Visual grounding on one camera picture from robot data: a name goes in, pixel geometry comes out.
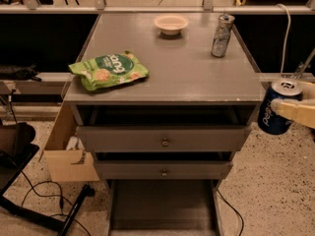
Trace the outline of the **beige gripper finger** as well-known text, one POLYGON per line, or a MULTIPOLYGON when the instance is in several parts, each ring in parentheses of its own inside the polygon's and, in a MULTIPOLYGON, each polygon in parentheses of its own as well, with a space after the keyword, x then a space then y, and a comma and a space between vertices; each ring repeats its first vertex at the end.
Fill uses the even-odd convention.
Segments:
POLYGON ((299 85, 302 89, 304 100, 315 99, 315 84, 314 83, 300 82, 299 85))
POLYGON ((285 119, 315 129, 315 100, 274 99, 272 110, 285 119))

